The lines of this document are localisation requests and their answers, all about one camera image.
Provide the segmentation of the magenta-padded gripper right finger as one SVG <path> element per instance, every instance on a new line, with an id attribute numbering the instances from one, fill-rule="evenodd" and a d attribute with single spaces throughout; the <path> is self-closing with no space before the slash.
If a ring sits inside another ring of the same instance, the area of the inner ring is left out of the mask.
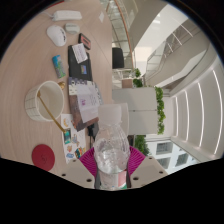
<path id="1" fill-rule="evenodd" d="M 127 165 L 127 187 L 140 188 L 167 176 L 167 172 L 153 156 L 145 156 L 138 149 L 130 147 Z"/>

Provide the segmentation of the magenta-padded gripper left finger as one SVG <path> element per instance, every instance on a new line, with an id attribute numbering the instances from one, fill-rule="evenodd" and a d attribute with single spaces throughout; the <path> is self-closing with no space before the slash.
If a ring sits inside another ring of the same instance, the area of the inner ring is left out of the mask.
<path id="1" fill-rule="evenodd" d="M 93 189 L 97 176 L 94 149 L 89 149 L 79 159 L 72 159 L 62 171 L 61 176 L 81 187 Z"/>

